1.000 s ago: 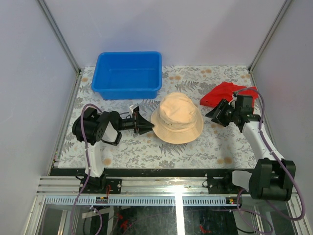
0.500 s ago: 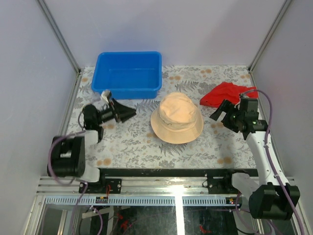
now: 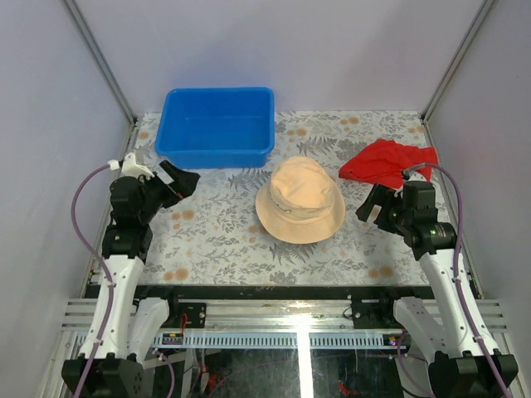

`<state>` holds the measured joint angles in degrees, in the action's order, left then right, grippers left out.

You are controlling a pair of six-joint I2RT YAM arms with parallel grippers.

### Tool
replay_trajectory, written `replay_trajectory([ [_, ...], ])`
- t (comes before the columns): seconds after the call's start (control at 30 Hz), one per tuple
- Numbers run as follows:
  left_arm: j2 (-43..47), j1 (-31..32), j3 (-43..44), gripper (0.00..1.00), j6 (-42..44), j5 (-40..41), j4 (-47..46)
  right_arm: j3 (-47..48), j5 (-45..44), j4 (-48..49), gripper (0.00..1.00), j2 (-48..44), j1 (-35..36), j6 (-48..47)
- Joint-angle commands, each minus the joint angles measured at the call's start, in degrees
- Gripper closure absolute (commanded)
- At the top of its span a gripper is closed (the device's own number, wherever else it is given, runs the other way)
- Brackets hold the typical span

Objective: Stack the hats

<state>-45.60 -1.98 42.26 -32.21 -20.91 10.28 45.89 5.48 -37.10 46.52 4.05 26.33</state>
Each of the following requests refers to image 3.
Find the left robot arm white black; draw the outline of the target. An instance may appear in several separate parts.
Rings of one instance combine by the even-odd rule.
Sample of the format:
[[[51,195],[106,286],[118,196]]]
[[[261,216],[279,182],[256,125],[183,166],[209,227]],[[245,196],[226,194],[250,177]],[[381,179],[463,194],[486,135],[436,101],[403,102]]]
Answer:
[[[121,175],[110,184],[110,223],[101,249],[79,235],[100,264],[103,281],[85,342],[77,358],[66,360],[61,377],[74,397],[147,397],[145,357],[155,334],[176,325],[181,306],[168,298],[135,299],[140,275],[153,239],[152,219],[196,190],[200,176],[168,161],[160,163],[171,178],[136,162],[133,153],[96,168],[80,183],[107,170]]]

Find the beige black hat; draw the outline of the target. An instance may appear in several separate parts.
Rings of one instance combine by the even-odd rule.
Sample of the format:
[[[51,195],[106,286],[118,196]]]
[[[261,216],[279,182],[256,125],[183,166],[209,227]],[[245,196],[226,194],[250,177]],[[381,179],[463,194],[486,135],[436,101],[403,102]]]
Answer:
[[[341,228],[346,205],[336,182],[315,160],[294,156],[279,163],[256,195],[256,214],[277,240],[306,245]]]

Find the blue plastic bin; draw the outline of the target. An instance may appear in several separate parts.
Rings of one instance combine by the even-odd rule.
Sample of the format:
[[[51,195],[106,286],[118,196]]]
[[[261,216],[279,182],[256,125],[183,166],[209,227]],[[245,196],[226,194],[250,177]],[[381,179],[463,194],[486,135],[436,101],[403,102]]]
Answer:
[[[264,167],[275,147],[275,96],[266,87],[168,92],[155,151],[183,169]]]

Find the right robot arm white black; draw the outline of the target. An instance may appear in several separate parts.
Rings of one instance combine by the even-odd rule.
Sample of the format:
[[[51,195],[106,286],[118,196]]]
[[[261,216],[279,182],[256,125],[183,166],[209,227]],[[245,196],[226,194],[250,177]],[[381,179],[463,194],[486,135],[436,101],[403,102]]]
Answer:
[[[412,249],[429,280],[439,309],[436,321],[422,300],[390,298],[378,306],[380,321],[402,325],[428,364],[428,379],[436,397],[507,397],[518,374],[512,354],[503,354],[479,311],[456,249],[452,224],[441,222],[436,190],[429,182],[407,181],[401,191],[377,184],[357,209],[366,221],[373,208],[374,223],[399,235]]]

